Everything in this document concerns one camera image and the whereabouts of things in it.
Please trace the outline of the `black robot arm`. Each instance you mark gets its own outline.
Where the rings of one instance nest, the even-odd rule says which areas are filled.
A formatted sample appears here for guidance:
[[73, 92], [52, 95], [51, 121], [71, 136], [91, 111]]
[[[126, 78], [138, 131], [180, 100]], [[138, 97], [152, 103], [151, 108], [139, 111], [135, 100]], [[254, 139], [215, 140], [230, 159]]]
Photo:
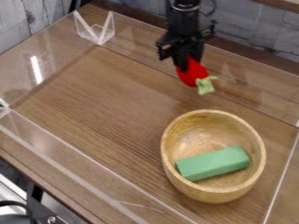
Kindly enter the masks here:
[[204, 44], [215, 35], [216, 21], [211, 12], [202, 13], [202, 0], [166, 0], [166, 33], [156, 40], [159, 60], [172, 63], [186, 72], [190, 59], [202, 62]]

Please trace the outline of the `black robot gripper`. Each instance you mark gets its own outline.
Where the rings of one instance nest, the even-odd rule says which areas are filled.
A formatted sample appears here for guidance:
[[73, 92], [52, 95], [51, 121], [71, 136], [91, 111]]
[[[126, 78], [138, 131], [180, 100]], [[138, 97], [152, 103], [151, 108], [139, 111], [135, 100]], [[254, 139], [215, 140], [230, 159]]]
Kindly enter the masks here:
[[180, 37], [178, 33], [168, 31], [155, 42], [159, 60], [172, 57], [174, 64], [186, 72], [188, 69], [188, 54], [198, 62], [202, 61], [204, 42], [206, 37], [200, 32]]

